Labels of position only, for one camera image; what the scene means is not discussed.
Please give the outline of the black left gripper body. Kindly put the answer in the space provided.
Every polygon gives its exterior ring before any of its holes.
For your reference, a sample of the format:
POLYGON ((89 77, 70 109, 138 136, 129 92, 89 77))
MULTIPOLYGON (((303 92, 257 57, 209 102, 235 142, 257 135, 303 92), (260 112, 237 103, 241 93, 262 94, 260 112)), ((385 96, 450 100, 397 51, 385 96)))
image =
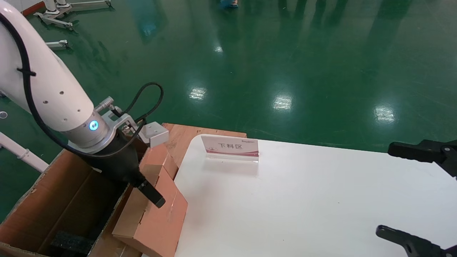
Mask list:
POLYGON ((127 148, 107 158, 78 156, 91 167, 101 170, 101 174, 109 179, 142 187, 147 179, 139 170, 139 156, 135 146, 137 142, 140 143, 141 149, 145 150, 144 143, 135 138, 127 148))

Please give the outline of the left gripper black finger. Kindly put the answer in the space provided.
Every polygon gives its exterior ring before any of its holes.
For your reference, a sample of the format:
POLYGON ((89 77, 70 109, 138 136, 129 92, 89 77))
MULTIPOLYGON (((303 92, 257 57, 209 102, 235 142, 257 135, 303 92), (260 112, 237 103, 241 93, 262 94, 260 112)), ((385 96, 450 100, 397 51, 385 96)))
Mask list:
POLYGON ((163 207, 166 203, 162 194, 148 180, 144 180, 137 188, 157 208, 163 207))

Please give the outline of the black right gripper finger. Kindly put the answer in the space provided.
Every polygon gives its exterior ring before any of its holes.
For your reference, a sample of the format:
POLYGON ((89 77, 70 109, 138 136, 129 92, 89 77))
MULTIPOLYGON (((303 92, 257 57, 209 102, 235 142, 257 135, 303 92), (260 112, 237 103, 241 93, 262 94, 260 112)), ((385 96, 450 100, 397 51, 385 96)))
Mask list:
POLYGON ((417 145, 392 142, 388 154, 419 162, 433 163, 441 167, 451 177, 457 177, 457 141, 438 142, 423 140, 417 145))
POLYGON ((457 246, 442 249, 439 245, 410 233, 388 226, 377 226, 376 235, 382 239, 400 245, 408 257, 456 257, 457 246))

